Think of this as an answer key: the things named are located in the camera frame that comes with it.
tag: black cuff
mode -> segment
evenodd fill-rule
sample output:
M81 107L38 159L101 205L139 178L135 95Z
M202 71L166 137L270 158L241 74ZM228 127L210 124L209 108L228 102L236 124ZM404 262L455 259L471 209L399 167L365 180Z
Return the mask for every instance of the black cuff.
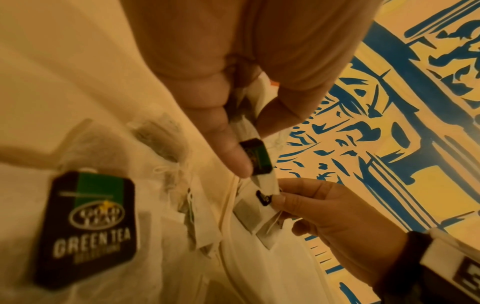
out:
M383 299L385 294L406 295L417 282L422 272L420 260L432 242L432 237L420 232L409 232L400 257L386 275L373 288Z

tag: oval logo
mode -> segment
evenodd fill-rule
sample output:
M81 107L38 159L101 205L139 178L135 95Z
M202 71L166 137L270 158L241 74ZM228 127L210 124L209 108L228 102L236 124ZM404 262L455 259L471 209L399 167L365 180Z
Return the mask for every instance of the oval logo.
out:
M109 200L97 200L70 212L70 224L79 229L100 230L113 227L125 217L124 208Z

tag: hand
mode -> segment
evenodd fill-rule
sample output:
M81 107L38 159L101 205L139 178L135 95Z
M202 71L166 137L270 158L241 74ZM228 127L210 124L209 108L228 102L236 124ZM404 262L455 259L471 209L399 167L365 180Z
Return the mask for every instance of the hand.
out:
M121 0L140 52L233 173L252 164L223 106L233 87L263 70L280 83L260 113L262 137L302 122L317 107L382 0Z
M295 222L295 235L318 236L351 274L374 286L393 265L407 234L347 187L306 178L278 180L272 207Z

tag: painting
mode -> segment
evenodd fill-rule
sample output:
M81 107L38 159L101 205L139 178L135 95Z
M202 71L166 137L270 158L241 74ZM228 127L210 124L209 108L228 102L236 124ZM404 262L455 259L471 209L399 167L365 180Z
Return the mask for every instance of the painting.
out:
M405 231L480 248L480 0L385 0L276 171L342 183ZM305 240L345 303L379 302Z

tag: tea bag tag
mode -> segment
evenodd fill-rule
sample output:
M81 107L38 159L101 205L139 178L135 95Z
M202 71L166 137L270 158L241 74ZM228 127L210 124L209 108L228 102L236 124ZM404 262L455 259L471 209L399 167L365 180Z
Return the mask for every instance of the tea bag tag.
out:
M67 172L51 184L34 281L47 289L131 260L139 249L131 180Z

